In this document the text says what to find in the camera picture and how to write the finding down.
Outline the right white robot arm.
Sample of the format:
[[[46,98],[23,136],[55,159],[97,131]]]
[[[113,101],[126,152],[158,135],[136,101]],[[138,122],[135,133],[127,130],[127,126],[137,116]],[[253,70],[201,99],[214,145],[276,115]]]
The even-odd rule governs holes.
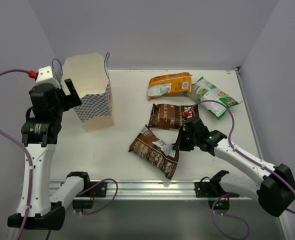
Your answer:
[[[190,152],[196,147],[247,176],[238,178],[227,170],[220,170],[208,182],[199,181],[196,187],[209,197],[231,194],[250,198],[274,217],[287,211],[295,200],[295,179],[287,165],[276,166],[259,159],[239,148],[230,136],[218,130],[210,131],[200,118],[191,117],[179,129],[173,149]]]

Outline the brown chocolate snack bag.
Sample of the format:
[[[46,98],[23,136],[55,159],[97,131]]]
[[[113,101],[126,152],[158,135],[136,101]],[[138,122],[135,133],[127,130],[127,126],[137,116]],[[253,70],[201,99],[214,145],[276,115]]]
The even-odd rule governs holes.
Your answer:
[[[199,107],[192,105],[173,105],[173,104],[153,104],[149,122],[149,128],[157,128],[162,130],[178,130],[185,125],[184,112],[190,112],[191,117],[199,117]]]

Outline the green Chuba snack bag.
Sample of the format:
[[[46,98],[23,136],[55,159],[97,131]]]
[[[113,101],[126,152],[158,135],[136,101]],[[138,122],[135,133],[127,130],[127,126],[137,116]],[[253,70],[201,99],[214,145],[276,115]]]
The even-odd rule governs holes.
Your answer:
[[[217,120],[220,120],[225,115],[227,109],[240,104],[204,77],[193,83],[191,92],[186,92],[185,94],[195,102],[211,100],[201,105],[214,115]]]

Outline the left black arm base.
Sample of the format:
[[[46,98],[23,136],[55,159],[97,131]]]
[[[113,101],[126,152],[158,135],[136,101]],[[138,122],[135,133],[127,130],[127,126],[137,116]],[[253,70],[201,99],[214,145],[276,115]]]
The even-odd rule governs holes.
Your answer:
[[[107,182],[91,181],[89,186],[94,188],[89,191],[78,194],[72,201],[72,208],[76,212],[83,212],[83,210],[89,210],[94,206],[96,198],[105,198],[107,192]]]

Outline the orange chips bag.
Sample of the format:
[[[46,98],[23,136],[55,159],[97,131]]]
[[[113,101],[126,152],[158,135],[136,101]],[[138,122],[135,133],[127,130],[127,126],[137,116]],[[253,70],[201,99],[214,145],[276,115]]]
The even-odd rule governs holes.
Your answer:
[[[181,72],[156,76],[150,79],[147,96],[156,99],[192,91],[192,74]]]

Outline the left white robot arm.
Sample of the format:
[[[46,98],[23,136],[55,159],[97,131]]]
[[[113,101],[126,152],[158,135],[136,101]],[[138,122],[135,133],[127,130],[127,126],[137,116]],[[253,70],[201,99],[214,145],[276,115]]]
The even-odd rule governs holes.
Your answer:
[[[29,91],[32,106],[26,111],[21,128],[25,154],[23,190],[16,213],[8,217],[10,228],[58,231],[73,199],[91,192],[88,173],[73,171],[53,196],[49,193],[52,159],[63,113],[82,103],[72,80],[68,78],[64,82],[69,94],[53,83],[39,83]]]

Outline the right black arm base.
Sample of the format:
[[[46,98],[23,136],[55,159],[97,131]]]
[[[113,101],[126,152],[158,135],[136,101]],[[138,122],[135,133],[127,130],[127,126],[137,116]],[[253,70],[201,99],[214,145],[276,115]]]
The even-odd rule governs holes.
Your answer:
[[[197,198],[208,198],[208,205],[210,208],[214,207],[214,210],[227,212],[230,209],[230,198],[239,198],[239,194],[231,193],[230,195],[219,200],[216,204],[214,204],[215,200],[211,200],[211,198],[217,199],[228,193],[224,191],[221,186],[222,178],[228,173],[228,171],[220,171],[212,178],[205,176],[200,181],[194,182],[195,196]]]

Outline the blue checkered paper bag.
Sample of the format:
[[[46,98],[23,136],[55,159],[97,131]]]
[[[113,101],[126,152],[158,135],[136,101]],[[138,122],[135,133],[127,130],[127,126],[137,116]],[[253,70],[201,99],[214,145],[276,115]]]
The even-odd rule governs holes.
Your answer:
[[[59,64],[59,73],[54,76],[62,84],[64,79],[71,79],[80,97],[81,105],[74,108],[75,113],[87,132],[109,128],[115,125],[112,87],[109,76],[108,62],[110,53],[75,55]]]

